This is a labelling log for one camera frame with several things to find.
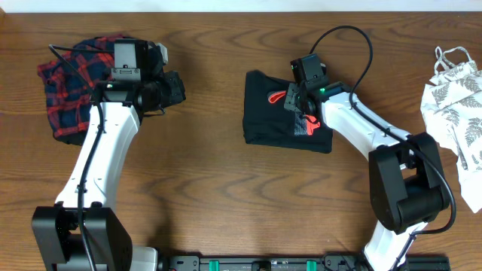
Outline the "black leggings with red waistband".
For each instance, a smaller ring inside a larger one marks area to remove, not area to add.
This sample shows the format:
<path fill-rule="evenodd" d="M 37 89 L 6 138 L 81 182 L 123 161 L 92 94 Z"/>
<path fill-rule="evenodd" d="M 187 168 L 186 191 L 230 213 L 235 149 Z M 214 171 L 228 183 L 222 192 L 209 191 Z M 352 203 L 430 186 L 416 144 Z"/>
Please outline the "black leggings with red waistband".
<path fill-rule="evenodd" d="M 290 82 L 254 70 L 246 73 L 243 132 L 246 143 L 315 151 L 332 150 L 333 132 L 314 116 L 288 111 Z"/>

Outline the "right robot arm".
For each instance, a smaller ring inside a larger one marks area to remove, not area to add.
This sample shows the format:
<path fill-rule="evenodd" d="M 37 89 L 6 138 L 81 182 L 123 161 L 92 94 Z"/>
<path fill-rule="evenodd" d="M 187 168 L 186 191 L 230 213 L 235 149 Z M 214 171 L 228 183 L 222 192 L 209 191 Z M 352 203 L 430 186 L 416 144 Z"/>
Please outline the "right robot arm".
<path fill-rule="evenodd" d="M 377 225 L 365 246 L 360 269 L 406 270 L 416 237 L 454 197 L 435 140 L 412 135 L 375 114 L 342 82 L 331 83 L 326 67 L 312 53 L 291 61 L 294 82 L 285 109 L 307 123 L 326 126 L 349 141 L 368 161 L 371 208 Z"/>

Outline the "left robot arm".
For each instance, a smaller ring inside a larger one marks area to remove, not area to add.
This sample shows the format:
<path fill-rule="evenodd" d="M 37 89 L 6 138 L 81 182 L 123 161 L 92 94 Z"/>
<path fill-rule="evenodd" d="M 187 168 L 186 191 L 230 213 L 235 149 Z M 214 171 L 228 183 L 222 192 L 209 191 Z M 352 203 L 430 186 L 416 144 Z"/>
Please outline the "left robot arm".
<path fill-rule="evenodd" d="M 185 101 L 178 72 L 165 72 L 161 43 L 120 38 L 110 80 L 88 89 L 92 107 L 81 152 L 51 206 L 35 209 L 31 226 L 47 270 L 167 270 L 156 248 L 136 246 L 115 214 L 130 144 L 146 113 Z"/>

